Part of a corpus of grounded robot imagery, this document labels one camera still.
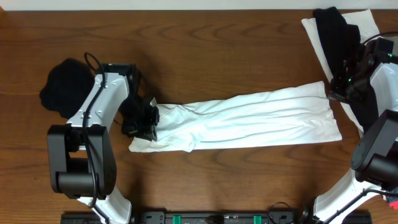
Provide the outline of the white robot print t-shirt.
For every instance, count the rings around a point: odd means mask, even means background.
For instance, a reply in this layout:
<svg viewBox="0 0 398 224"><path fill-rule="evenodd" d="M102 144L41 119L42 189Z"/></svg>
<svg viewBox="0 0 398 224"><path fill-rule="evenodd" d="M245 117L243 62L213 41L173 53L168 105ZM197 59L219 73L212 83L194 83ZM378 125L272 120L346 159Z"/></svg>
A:
<svg viewBox="0 0 398 224"><path fill-rule="evenodd" d="M323 82L227 100L157 107L157 140L134 138L131 152L191 152L342 139Z"/></svg>

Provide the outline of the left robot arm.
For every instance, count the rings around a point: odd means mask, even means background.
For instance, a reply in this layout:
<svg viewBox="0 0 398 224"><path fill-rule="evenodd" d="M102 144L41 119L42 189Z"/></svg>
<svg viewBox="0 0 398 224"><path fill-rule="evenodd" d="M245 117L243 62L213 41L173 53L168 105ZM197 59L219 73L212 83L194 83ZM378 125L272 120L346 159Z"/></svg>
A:
<svg viewBox="0 0 398 224"><path fill-rule="evenodd" d="M87 204L102 223L134 223L132 203L116 187L116 160L109 130L121 113L121 131L156 141L155 99L139 96L142 73L134 64L101 64L80 109L47 133L50 184L56 193Z"/></svg>

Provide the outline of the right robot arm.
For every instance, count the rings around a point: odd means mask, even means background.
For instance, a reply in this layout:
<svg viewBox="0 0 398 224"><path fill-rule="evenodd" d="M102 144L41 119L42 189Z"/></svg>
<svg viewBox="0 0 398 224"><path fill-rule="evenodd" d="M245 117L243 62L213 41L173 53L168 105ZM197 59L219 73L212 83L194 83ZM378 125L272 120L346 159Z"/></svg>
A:
<svg viewBox="0 0 398 224"><path fill-rule="evenodd" d="M315 199L309 223L342 223L377 195L397 196L393 192L397 187L397 64L380 64L370 84L376 94L379 118L357 143L350 170Z"/></svg>

